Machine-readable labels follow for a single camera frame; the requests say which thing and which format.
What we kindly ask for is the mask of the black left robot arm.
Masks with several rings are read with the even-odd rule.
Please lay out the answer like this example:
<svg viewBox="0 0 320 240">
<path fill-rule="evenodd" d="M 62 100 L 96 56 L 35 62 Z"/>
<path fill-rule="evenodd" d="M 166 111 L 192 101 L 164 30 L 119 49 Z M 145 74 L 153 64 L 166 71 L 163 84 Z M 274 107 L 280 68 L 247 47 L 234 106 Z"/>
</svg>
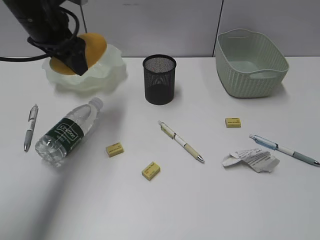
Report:
<svg viewBox="0 0 320 240">
<path fill-rule="evenodd" d="M 63 0 L 5 0 L 4 4 L 28 33 L 27 42 L 44 54 L 12 58 L 3 62 L 33 62 L 56 58 L 76 75 L 88 70 L 85 40 L 78 37 L 80 21 L 70 10 L 61 6 Z"/>
</svg>

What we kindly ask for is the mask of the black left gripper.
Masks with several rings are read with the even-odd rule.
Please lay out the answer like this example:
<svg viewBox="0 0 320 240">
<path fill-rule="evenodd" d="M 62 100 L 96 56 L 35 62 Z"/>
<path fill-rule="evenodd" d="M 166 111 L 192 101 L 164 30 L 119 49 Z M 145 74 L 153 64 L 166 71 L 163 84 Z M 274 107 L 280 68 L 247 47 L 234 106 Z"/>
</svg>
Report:
<svg viewBox="0 0 320 240">
<path fill-rule="evenodd" d="M 82 76 L 88 70 L 86 43 L 80 37 L 70 37 L 56 42 L 37 42 L 37 47 L 68 66 L 76 75 Z"/>
</svg>

